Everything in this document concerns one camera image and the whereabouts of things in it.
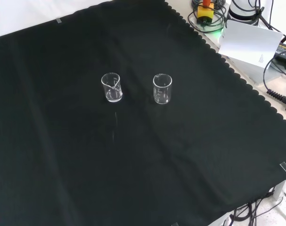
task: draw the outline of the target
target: white paper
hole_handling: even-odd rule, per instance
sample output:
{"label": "white paper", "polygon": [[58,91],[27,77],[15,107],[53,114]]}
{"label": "white paper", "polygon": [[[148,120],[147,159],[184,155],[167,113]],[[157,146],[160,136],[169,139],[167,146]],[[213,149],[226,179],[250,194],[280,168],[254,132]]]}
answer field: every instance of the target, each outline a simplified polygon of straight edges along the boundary
{"label": "white paper", "polygon": [[111,0],[0,0],[0,36]]}
{"label": "white paper", "polygon": [[265,68],[281,39],[282,33],[228,20],[220,39],[219,53]]}

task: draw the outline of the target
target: electronic device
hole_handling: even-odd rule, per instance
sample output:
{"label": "electronic device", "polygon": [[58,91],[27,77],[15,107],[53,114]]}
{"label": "electronic device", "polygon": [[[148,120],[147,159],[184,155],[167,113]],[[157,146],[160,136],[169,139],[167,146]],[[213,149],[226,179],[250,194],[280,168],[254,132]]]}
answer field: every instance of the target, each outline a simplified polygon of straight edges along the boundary
{"label": "electronic device", "polygon": [[203,0],[203,4],[197,8],[197,23],[211,23],[214,16],[213,8],[214,4],[211,3],[211,0]]}
{"label": "electronic device", "polygon": [[227,19],[257,26],[259,22],[259,7],[256,3],[257,1],[232,0]]}
{"label": "electronic device", "polygon": [[[277,48],[276,54],[279,54],[279,53],[284,52],[284,51],[286,51],[286,44],[281,42]],[[286,63],[286,53],[283,53],[283,54],[277,56],[276,60]]]}

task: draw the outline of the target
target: white table surface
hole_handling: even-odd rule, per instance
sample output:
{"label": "white table surface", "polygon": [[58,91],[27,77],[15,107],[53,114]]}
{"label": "white table surface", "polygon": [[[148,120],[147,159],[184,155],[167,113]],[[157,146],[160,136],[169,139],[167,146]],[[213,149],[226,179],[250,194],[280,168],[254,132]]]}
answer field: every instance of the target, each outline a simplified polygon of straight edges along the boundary
{"label": "white table surface", "polygon": [[[165,1],[168,2],[168,4],[173,9],[175,9],[178,13],[180,13],[180,15],[184,17],[186,21],[188,21],[187,17],[192,12],[191,0],[165,0]],[[280,24],[280,22],[277,20],[279,18],[278,14],[280,15],[280,13],[282,12],[283,11],[278,8],[278,5],[276,5],[276,9],[274,7],[273,16],[272,16],[272,24],[274,27],[276,27],[280,31],[286,33],[286,20],[283,20],[282,28],[279,28],[278,26],[278,24]],[[218,52],[219,49],[213,44],[213,42],[211,42],[204,34],[200,33],[200,35],[202,35],[203,39],[206,40],[206,43],[209,44],[211,48],[215,49],[216,52]],[[266,89],[263,84],[256,86],[249,79],[249,77],[246,74],[244,74],[242,71],[240,71],[238,68],[236,68],[230,60],[228,60],[227,58],[226,60],[227,60],[227,63],[230,64],[230,67],[232,67],[236,73],[240,74],[241,78],[245,79],[247,84],[252,85],[253,89],[257,90],[260,95],[264,96],[265,99],[270,102],[271,106],[276,108],[277,112],[283,115],[283,118],[286,120],[285,104],[277,101],[270,95],[266,94]],[[271,90],[286,96],[286,76],[285,75],[280,74],[280,77],[267,82],[267,86]]]}

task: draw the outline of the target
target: black cloth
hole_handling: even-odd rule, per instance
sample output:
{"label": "black cloth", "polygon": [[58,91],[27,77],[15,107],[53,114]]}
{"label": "black cloth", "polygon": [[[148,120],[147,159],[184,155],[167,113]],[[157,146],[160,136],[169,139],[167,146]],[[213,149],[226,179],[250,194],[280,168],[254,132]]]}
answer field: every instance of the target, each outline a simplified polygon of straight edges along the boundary
{"label": "black cloth", "polygon": [[61,20],[0,37],[0,226],[206,226],[286,179],[286,121],[164,1]]}

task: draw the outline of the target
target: orange device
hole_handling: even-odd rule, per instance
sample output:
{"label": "orange device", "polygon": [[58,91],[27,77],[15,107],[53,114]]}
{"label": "orange device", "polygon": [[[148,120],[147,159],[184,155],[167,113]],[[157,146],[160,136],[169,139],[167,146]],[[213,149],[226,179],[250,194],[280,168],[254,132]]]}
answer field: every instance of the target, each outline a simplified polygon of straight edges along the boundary
{"label": "orange device", "polygon": [[214,3],[211,3],[211,0],[203,0],[202,6],[198,6],[197,9],[197,22],[199,24],[207,22],[211,23],[214,16],[214,11],[210,8],[204,8],[203,6],[214,8]]}

